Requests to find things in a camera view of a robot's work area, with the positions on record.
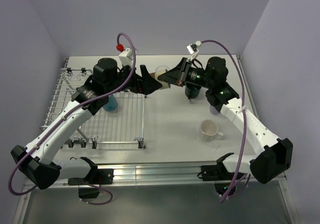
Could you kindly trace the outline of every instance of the white mug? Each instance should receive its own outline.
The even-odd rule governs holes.
[[[212,120],[204,120],[200,124],[198,137],[201,141],[210,142],[216,135],[221,137],[224,136],[222,132],[219,132],[219,127],[216,122]]]

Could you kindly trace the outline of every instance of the white wall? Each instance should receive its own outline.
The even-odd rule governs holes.
[[[62,57],[28,0],[0,0],[1,223],[12,223],[19,198],[7,188],[10,155],[39,133]],[[17,173],[16,191],[24,182]]]
[[[268,0],[30,0],[64,55],[117,54],[115,37],[130,35],[139,54],[184,54],[216,39],[241,54]],[[205,53],[224,53],[217,45]]]
[[[320,2],[270,0],[242,56],[259,117],[293,142],[288,180],[304,223],[320,223]]]

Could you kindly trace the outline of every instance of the dish rack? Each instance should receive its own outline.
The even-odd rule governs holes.
[[[46,129],[64,110],[77,87],[82,86],[93,71],[87,68],[60,69],[54,95],[50,102],[44,125]],[[118,108],[114,112],[106,112],[103,108],[92,118],[83,123],[66,141],[69,148],[79,144],[85,148],[91,143],[92,148],[106,144],[137,144],[144,149],[144,113],[145,96],[129,91],[114,94]]]

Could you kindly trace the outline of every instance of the white table surface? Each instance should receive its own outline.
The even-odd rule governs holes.
[[[207,60],[214,55],[200,55],[204,67]],[[229,70],[227,82],[241,96],[241,84],[237,71],[227,55],[216,55],[226,59]],[[97,61],[104,56],[75,56],[70,57],[67,67],[93,68]],[[117,56],[109,56],[121,62]],[[137,73],[139,65],[145,64],[148,71],[155,72],[160,65],[175,67],[184,55],[141,55],[137,56]],[[68,159],[72,156],[85,156],[95,163],[122,164],[122,163],[167,163],[167,162],[195,162],[215,161],[226,153],[239,153],[242,134],[223,115],[210,113],[210,105],[205,97],[206,89],[202,88],[197,99],[189,101],[185,90],[173,86],[171,89],[158,90],[145,99],[144,113],[144,140],[146,149],[108,150],[98,145],[96,150],[79,145],[74,148],[61,149],[56,158]],[[247,94],[245,105],[252,111]],[[211,142],[201,142],[198,129],[201,121],[211,119],[217,122],[219,130],[224,133],[223,139],[214,139]],[[246,144],[245,154],[254,154],[249,143]]]

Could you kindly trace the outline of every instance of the red connector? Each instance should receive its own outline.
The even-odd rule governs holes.
[[[124,46],[123,46],[122,44],[118,44],[118,45],[116,46],[116,48],[117,48],[117,50],[120,51],[120,52],[124,51]]]

